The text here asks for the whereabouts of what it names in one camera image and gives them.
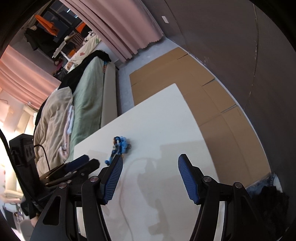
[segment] gray tile floor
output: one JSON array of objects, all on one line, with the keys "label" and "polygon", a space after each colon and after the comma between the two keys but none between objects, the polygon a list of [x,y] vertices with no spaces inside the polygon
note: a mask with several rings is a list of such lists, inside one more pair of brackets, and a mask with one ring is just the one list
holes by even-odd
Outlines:
[{"label": "gray tile floor", "polygon": [[141,68],[142,66],[148,64],[152,60],[164,55],[165,53],[177,48],[178,45],[164,38],[151,46],[139,50],[139,52],[128,60],[124,64],[119,66],[119,71],[117,73],[117,89],[118,91],[118,115],[127,112],[133,108],[133,94],[131,91],[131,82],[129,75],[135,70]]}]

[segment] pink cloth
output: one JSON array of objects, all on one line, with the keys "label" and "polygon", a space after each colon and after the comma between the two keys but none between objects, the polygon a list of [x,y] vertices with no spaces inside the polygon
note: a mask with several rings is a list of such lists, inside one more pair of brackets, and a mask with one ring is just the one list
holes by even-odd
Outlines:
[{"label": "pink cloth", "polygon": [[60,1],[84,21],[122,62],[163,36],[139,0]]},{"label": "pink cloth", "polygon": [[14,48],[7,46],[0,59],[0,87],[7,93],[39,109],[60,83]]}]

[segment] white light switch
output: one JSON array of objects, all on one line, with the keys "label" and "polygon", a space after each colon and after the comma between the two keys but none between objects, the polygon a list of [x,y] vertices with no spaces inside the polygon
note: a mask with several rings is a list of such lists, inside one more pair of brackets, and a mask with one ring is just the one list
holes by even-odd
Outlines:
[{"label": "white light switch", "polygon": [[164,20],[165,23],[168,23],[168,20],[166,19],[165,16],[161,16],[161,17],[163,18],[163,20]]}]

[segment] brown cardboard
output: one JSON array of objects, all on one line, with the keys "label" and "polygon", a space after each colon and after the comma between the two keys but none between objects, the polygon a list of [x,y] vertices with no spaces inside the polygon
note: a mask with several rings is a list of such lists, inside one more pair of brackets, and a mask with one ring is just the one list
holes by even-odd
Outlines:
[{"label": "brown cardboard", "polygon": [[248,120],[238,106],[222,113],[245,158],[248,170],[255,182],[270,173],[267,158]]},{"label": "brown cardboard", "polygon": [[239,146],[222,116],[217,116],[200,126],[219,181],[232,185],[241,182],[244,186],[253,183]]},{"label": "brown cardboard", "polygon": [[207,92],[209,97],[213,100],[220,112],[227,110],[231,106],[235,105],[234,100],[231,96],[224,90],[224,88],[218,83],[218,81],[213,80],[203,86],[203,89]]},{"label": "brown cardboard", "polygon": [[219,181],[248,186],[266,176],[270,168],[248,120],[213,78],[180,48],[130,75],[135,105],[176,83],[200,127]]}]

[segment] metal screw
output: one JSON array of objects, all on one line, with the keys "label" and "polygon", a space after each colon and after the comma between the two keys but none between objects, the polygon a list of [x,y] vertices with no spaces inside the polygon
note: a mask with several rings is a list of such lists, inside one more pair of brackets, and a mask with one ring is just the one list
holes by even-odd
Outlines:
[{"label": "metal screw", "polygon": [[237,188],[242,188],[242,184],[241,184],[241,183],[235,183],[235,186],[236,186]]},{"label": "metal screw", "polygon": [[97,176],[91,177],[91,182],[95,183],[99,178]]},{"label": "metal screw", "polygon": [[60,183],[59,188],[65,188],[67,186],[67,183]]},{"label": "metal screw", "polygon": [[209,176],[204,176],[203,179],[204,179],[206,182],[208,182],[208,183],[212,180],[212,178],[209,177]]}]

